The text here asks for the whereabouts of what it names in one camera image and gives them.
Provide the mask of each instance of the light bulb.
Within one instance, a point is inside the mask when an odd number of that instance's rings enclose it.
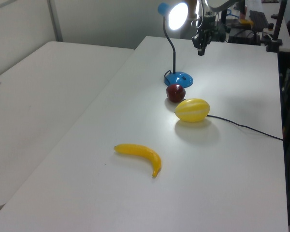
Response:
[[[185,3],[176,5],[169,14],[169,27],[172,30],[179,29],[188,16],[188,6]]]

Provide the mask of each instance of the table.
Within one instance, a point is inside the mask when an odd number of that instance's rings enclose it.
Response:
[[[212,42],[200,57],[190,40],[172,41],[177,70],[194,77],[187,99],[282,136],[276,54]],[[167,40],[146,37],[2,208],[0,231],[287,232],[282,141],[214,118],[179,121],[163,83],[171,68]],[[157,178],[114,152],[120,143],[160,154]]]
[[[0,209],[132,52],[49,42],[0,76]]]

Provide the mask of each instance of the lamp neck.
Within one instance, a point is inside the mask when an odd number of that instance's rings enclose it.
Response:
[[[168,34],[166,33],[166,29],[165,29],[165,17],[163,17],[163,31],[164,31],[164,35],[165,37],[168,39],[170,45],[172,46],[173,49],[173,73],[175,73],[175,64],[176,64],[176,52],[175,52],[175,47],[172,43],[172,41],[170,40],[170,37],[168,36]]]

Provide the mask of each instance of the toy apple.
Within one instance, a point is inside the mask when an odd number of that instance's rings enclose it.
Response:
[[[185,89],[179,84],[172,84],[166,88],[166,95],[171,102],[181,102],[185,94]]]

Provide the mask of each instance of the lamp head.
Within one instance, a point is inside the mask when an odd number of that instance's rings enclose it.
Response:
[[[184,2],[181,2],[171,7],[163,2],[158,6],[158,12],[160,15],[168,19],[170,29],[177,30],[187,19],[188,6]]]

